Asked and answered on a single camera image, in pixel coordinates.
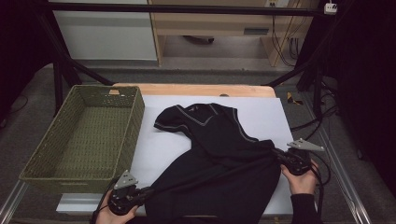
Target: basket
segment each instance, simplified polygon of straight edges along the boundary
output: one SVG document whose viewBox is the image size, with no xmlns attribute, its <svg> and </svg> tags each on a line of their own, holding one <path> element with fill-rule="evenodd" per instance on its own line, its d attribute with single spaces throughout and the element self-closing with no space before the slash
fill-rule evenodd
<svg viewBox="0 0 396 224">
<path fill-rule="evenodd" d="M 131 168 L 144 108 L 138 87 L 74 86 L 20 180 L 50 193 L 103 193 Z"/>
</svg>

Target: white table surface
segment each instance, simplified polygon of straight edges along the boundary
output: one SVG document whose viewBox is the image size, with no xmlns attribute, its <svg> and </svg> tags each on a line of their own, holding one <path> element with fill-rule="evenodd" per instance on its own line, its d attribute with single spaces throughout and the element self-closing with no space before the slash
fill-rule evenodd
<svg viewBox="0 0 396 224">
<path fill-rule="evenodd" d="M 143 95 L 145 113 L 137 140 L 131 174 L 139 180 L 139 188 L 150 186 L 179 155 L 189 150 L 191 140 L 183 133 L 166 133 L 153 127 L 154 120 L 169 106 L 216 103 L 237 108 L 239 121 L 247 135 L 259 140 L 271 139 L 276 147 L 286 150 L 292 142 L 289 124 L 278 98 L 161 96 Z M 57 212 L 69 215 L 91 214 L 101 194 L 64 194 Z M 146 214 L 144 206 L 136 214 Z M 264 215 L 292 214 L 289 184 L 283 175 Z"/>
</svg>

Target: garment sleeve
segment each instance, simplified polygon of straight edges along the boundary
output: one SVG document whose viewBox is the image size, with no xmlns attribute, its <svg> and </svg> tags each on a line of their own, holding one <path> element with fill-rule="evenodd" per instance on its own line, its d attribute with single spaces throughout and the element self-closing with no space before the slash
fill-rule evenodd
<svg viewBox="0 0 396 224">
<path fill-rule="evenodd" d="M 315 196 L 312 194 L 291 195 L 293 219 L 291 224 L 322 224 L 315 207 Z"/>
</svg>

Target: gray floor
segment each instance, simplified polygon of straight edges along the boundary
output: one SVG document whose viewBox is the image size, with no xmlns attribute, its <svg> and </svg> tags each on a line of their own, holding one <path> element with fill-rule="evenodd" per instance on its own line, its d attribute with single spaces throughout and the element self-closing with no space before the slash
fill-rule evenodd
<svg viewBox="0 0 396 224">
<path fill-rule="evenodd" d="M 207 83 L 207 84 L 248 84 L 260 85 L 274 80 L 292 69 L 284 64 L 270 67 L 266 54 L 257 38 L 216 37 L 212 45 L 195 42 L 182 36 L 168 38 L 165 57 L 161 67 L 152 65 L 107 67 L 95 69 L 104 77 L 118 82 L 157 82 L 157 83 Z M 92 82 L 86 76 L 85 82 Z M 276 87 L 276 96 L 282 101 L 290 127 L 295 127 L 311 120 L 309 106 L 288 103 L 287 92 L 295 100 L 301 95 L 295 90 L 298 78 L 293 78 L 284 85 Z M 0 202 L 4 203 L 8 194 L 18 180 L 22 167 L 30 158 L 43 134 L 50 126 L 54 112 L 52 70 L 42 69 L 26 87 L 22 96 L 13 106 L 20 108 L 28 99 L 26 106 L 11 114 L 6 128 L 0 131 L 0 152 L 2 155 L 0 170 Z M 332 97 L 323 99 L 323 110 L 334 105 Z M 357 149 L 351 141 L 342 119 L 338 115 L 326 118 L 323 129 L 330 141 L 323 142 L 314 135 L 309 141 L 321 146 L 330 143 L 336 150 L 345 166 L 353 185 L 358 192 L 364 207 L 373 223 L 396 223 L 396 200 L 389 193 L 379 178 L 373 165 L 361 161 L 356 155 Z M 293 132 L 294 138 L 305 138 L 314 127 L 308 127 L 299 132 Z M 13 221 L 21 223 L 26 218 L 77 221 L 87 220 L 87 217 L 70 217 L 55 212 L 60 195 L 48 195 L 34 188 L 29 188 L 20 206 L 15 212 Z M 262 223 L 289 222 L 290 217 L 268 217 Z M 323 204 L 323 220 L 326 223 L 355 223 L 347 204 L 343 189 L 338 185 L 336 176 L 325 187 Z"/>
</svg>

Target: white panel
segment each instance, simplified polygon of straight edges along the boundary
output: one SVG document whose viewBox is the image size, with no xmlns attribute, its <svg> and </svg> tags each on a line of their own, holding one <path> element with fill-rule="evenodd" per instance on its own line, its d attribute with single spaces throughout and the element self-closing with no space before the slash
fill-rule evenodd
<svg viewBox="0 0 396 224">
<path fill-rule="evenodd" d="M 146 4 L 145 0 L 50 0 Z M 54 11 L 74 59 L 157 60 L 148 13 Z"/>
</svg>

